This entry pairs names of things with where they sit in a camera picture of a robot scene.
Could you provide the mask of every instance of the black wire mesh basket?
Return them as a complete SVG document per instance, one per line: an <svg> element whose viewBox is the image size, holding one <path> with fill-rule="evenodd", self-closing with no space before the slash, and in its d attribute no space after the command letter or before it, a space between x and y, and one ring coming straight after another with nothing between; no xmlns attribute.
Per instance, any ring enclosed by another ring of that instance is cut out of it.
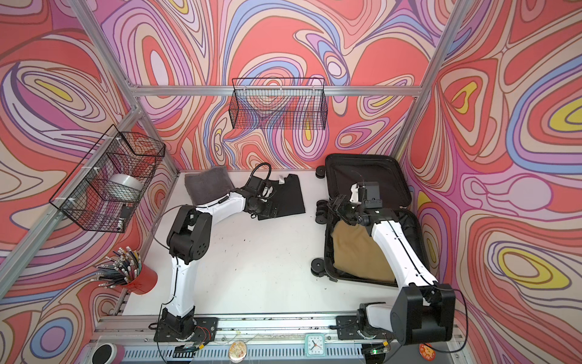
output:
<svg viewBox="0 0 582 364"><path fill-rule="evenodd" d="M61 198L61 205L55 204L58 199L54 197L74 171L49 202L83 230L125 232L165 150L159 140L117 130L103 155L73 192Z"/></svg>
<svg viewBox="0 0 582 364"><path fill-rule="evenodd" d="M325 130L327 100L320 77L232 79L233 129Z"/></svg>

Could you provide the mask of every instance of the bundle of pencils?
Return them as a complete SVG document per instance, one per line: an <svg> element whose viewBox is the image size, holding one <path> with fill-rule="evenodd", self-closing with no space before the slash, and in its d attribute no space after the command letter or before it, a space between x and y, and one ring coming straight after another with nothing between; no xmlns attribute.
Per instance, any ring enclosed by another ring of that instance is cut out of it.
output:
<svg viewBox="0 0 582 364"><path fill-rule="evenodd" d="M105 258L111 264L101 264L97 266L99 271L91 281L104 281L99 287L114 288L118 285L125 285L134 281L141 272L141 258L137 252L126 247L127 251L119 248L113 251L117 257Z"/></svg>

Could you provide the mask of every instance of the clock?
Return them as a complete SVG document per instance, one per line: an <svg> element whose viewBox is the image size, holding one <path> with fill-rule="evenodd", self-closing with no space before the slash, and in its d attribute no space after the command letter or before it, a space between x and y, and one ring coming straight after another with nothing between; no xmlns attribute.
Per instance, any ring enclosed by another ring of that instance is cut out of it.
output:
<svg viewBox="0 0 582 364"><path fill-rule="evenodd" d="M305 336L305 353L307 356L325 356L325 338L322 334Z"/></svg>

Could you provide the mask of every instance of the patterned wallpaper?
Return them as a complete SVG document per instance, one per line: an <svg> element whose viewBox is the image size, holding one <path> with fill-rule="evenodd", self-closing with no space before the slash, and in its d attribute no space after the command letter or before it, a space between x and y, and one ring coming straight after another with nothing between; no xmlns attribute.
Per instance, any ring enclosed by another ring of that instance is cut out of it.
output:
<svg viewBox="0 0 582 364"><path fill-rule="evenodd" d="M407 145L477 363L581 362L581 77L582 2L476 1Z"/></svg>
<svg viewBox="0 0 582 364"><path fill-rule="evenodd" d="M93 143L127 113L66 0L0 2L0 264ZM124 234L61 222L0 300L0 363L72 363L119 293L89 282L138 249L170 184L158 168Z"/></svg>
<svg viewBox="0 0 582 364"><path fill-rule="evenodd" d="M418 85L447 1L129 0L94 14L129 79L230 85L233 77L324 77ZM180 169L313 168L327 154L390 152L411 97L331 97L321 130L232 130L229 97L144 97Z"/></svg>

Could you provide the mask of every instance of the gray towel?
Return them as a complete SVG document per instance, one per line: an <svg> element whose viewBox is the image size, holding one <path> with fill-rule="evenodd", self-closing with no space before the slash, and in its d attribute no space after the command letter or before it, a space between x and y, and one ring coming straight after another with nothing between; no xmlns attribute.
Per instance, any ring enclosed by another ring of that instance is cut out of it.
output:
<svg viewBox="0 0 582 364"><path fill-rule="evenodd" d="M202 173L188 173L184 184L193 205L212 202L235 189L226 167L213 167Z"/></svg>

